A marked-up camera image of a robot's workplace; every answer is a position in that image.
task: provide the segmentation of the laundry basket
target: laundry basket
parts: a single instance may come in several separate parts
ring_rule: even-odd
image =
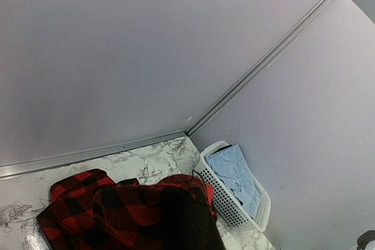
[[[193,170],[194,176],[199,176],[205,183],[210,184],[214,188],[213,204],[219,214],[228,223],[229,227],[235,228],[239,231],[258,230],[265,231],[270,218],[271,199],[268,194],[261,187],[257,179],[253,176],[255,187],[260,196],[260,205],[252,219],[249,214],[242,208],[238,200],[233,196],[233,193],[228,190],[225,184],[213,173],[211,167],[206,163],[204,157],[211,155],[218,149],[229,145],[225,141],[218,141],[200,154],[200,162]]]

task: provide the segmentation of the white marble surface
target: white marble surface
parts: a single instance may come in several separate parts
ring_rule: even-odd
[[[0,181],[0,250],[48,249],[35,217],[49,204],[50,186],[63,178],[99,168],[115,182],[136,177],[140,183],[153,184],[170,174],[190,174],[198,159],[199,152],[194,144],[182,137]],[[220,222],[218,228],[228,250],[274,249],[259,232],[233,233]]]

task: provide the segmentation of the folded shirt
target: folded shirt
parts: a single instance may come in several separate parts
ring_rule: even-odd
[[[36,219],[55,250],[225,250],[212,197],[213,188],[190,175],[145,186],[116,184],[93,169],[55,183]]]
[[[242,207],[254,218],[260,204],[253,175],[238,145],[204,157],[217,177],[224,182]]]

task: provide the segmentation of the basket handle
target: basket handle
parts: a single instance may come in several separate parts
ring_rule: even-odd
[[[206,147],[201,153],[201,157],[205,157],[206,155],[209,155],[213,153],[214,151],[221,149],[225,146],[229,145],[226,141],[217,141],[216,143],[213,143],[212,145]]]

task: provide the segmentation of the plaid flannel shirt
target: plaid flannel shirt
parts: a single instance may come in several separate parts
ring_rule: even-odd
[[[57,182],[51,196],[37,221],[53,249],[224,249],[210,208],[213,189],[197,177],[115,184],[94,169]]]

